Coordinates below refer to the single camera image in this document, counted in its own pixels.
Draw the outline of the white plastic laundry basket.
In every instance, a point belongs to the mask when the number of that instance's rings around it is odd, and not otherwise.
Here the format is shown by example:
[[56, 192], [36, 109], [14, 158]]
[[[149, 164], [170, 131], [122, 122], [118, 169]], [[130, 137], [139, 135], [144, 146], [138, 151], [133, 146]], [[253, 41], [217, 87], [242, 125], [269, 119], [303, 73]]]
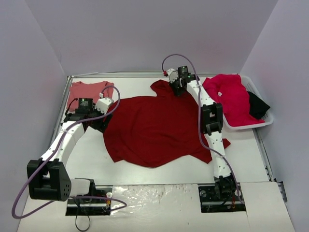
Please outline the white plastic laundry basket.
[[[254, 82], [251, 80], [251, 78], [249, 78], [249, 77], [247, 77], [245, 75], [240, 75], [240, 77], [241, 77], [242, 84], [246, 87], [246, 90], [249, 91], [249, 92], [252, 92], [258, 98], [260, 98], [261, 100], [263, 100], [265, 102], [265, 100], [261, 96], [260, 92], [256, 88]], [[234, 131], [255, 129], [255, 128], [264, 127], [264, 126], [268, 126], [268, 125], [272, 124], [273, 121], [274, 121], [274, 117], [273, 117], [273, 114], [272, 114], [270, 109], [266, 112], [266, 114], [262, 117], [262, 119], [264, 120], [264, 123], [258, 123], [258, 124], [251, 124], [251, 125], [234, 127], [234, 126], [231, 126], [228, 123], [228, 121], [225, 118], [225, 115], [223, 115], [223, 122], [225, 123], [225, 125], [229, 129], [234, 130]]]

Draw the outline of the folded salmon pink t-shirt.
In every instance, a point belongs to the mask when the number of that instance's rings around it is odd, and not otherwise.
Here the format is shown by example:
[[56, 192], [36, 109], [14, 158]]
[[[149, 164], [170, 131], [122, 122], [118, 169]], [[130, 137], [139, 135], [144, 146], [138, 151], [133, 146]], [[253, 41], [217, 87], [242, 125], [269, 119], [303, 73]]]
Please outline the folded salmon pink t-shirt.
[[67, 109], [73, 112], [78, 108], [78, 101], [74, 101], [70, 104], [75, 98], [91, 98], [93, 99], [93, 103], [96, 103], [99, 99], [99, 94], [107, 86], [114, 86], [114, 83], [108, 81], [92, 84], [83, 83], [81, 81], [72, 83], [67, 101]]

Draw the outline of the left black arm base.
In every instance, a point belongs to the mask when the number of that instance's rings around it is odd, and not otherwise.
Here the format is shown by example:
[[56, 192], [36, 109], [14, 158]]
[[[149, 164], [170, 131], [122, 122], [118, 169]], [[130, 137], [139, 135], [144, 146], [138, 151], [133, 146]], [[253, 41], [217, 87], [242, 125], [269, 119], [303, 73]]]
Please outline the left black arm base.
[[[96, 186], [95, 197], [112, 197], [112, 186]], [[68, 199], [65, 216], [109, 216], [111, 202], [102, 199]]]

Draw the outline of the dark red t-shirt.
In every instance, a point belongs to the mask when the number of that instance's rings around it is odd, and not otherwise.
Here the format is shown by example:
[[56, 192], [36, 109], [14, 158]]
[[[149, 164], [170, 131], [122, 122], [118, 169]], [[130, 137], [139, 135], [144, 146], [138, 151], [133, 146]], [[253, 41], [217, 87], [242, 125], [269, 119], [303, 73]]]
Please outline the dark red t-shirt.
[[156, 168], [191, 155], [210, 163], [211, 153], [198, 137], [198, 105], [187, 92], [177, 97], [167, 81], [151, 84], [156, 96], [121, 99], [103, 134], [114, 162]]

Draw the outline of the white foreground cover board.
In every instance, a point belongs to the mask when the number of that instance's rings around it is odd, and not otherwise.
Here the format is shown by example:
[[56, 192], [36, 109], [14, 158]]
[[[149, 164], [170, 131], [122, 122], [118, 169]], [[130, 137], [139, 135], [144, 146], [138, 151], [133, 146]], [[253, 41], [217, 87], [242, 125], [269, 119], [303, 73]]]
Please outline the white foreground cover board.
[[241, 185], [246, 212], [201, 213], [197, 185], [116, 186], [109, 216], [65, 216], [64, 202], [52, 203], [22, 219], [20, 232], [292, 232], [279, 189]]

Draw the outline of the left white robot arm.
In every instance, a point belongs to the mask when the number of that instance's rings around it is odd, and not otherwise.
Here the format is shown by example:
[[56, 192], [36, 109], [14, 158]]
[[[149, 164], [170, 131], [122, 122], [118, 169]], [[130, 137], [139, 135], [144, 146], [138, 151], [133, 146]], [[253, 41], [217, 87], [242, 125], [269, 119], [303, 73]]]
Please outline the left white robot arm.
[[73, 113], [66, 112], [62, 129], [38, 159], [27, 165], [29, 195], [32, 199], [46, 201], [66, 201], [80, 196], [86, 202], [96, 199], [94, 180], [69, 177], [66, 170], [68, 159], [78, 140], [87, 128], [104, 133], [112, 115], [107, 114], [113, 100], [100, 98], [96, 103], [89, 98], [78, 98], [78, 107]]

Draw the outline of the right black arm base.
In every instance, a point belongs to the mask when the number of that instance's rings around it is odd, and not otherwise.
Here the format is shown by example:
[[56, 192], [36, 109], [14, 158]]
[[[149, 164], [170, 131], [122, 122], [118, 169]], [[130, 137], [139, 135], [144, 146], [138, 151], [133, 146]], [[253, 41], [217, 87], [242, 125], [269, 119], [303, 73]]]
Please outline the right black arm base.
[[215, 184], [198, 184], [198, 193], [201, 213], [232, 213], [246, 212], [244, 198], [238, 183], [236, 188], [229, 190], [222, 196], [215, 191]]

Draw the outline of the black garment in basket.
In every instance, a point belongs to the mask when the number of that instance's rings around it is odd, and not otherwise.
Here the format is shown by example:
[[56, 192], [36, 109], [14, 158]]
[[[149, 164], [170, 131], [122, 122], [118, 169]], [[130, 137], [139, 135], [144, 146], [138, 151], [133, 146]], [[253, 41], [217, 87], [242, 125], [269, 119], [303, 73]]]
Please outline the black garment in basket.
[[270, 106], [254, 93], [248, 91], [250, 111], [249, 114], [255, 119], [262, 119], [270, 109]]

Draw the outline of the bright pink t-shirt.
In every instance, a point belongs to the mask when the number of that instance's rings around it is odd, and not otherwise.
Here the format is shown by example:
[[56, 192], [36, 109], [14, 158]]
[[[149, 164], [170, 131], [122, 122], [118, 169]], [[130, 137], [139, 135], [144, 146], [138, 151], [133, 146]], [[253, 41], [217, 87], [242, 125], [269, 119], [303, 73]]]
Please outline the bright pink t-shirt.
[[202, 84], [208, 95], [223, 107], [223, 114], [232, 127], [264, 123], [250, 115], [250, 97], [238, 74], [219, 74]]

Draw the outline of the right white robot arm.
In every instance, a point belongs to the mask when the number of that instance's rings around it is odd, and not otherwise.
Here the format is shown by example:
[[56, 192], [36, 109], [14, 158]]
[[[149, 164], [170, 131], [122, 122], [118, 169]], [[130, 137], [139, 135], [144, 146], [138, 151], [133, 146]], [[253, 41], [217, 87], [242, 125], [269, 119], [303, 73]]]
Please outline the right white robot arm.
[[196, 75], [188, 71], [187, 66], [168, 69], [164, 75], [169, 78], [175, 95], [188, 92], [198, 104], [198, 127], [208, 143], [214, 169], [214, 194], [224, 200], [235, 189], [232, 172], [225, 160], [225, 148], [222, 138], [223, 107], [216, 103], [203, 88]]

